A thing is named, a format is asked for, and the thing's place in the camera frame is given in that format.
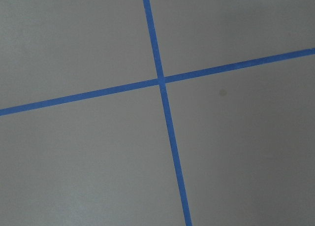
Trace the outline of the blue tape line crosswise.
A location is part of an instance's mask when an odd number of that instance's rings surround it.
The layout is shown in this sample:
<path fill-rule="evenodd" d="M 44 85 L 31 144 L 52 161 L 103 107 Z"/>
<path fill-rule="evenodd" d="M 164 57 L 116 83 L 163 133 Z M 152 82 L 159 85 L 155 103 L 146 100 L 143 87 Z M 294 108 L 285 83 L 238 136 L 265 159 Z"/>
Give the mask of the blue tape line crosswise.
<path fill-rule="evenodd" d="M 197 77 L 243 69 L 247 67 L 253 67 L 253 66 L 258 66 L 258 65 L 279 62 L 279 61 L 285 61 L 285 60 L 295 59 L 295 58 L 304 57 L 304 56 L 310 56 L 314 54 L 315 54 L 314 48 L 310 48 L 310 49 L 299 50 L 299 51 L 294 51 L 294 52 L 289 52 L 289 53 L 284 53 L 284 54 L 278 54 L 278 55 L 243 61 L 243 62 L 237 62 L 233 64 L 220 65 L 220 66 L 216 66 L 212 68 L 206 68 L 206 69 L 200 69 L 196 71 L 170 75 L 170 76 L 166 76 L 164 78 L 164 81 L 166 83 L 173 83 L 177 81 L 183 81 L 183 80 L 193 79 Z M 126 91 L 138 90 L 138 89 L 151 87 L 151 86 L 157 86 L 157 85 L 158 85 L 157 79 L 145 80 L 141 82 L 130 83 L 130 84 L 125 84 L 125 85 L 95 90 L 91 92 L 79 93 L 79 94 L 65 96 L 65 97 L 59 97 L 59 98 L 43 100 L 39 102 L 33 102 L 33 103 L 8 107 L 8 108 L 1 109 L 0 114 L 2 116 L 5 116 L 5 115 L 14 114 L 14 113 L 40 109 L 40 108 L 60 105 L 64 103 L 76 102 L 76 101 L 91 99 L 95 97 L 107 96 L 107 95 L 122 93 Z"/>

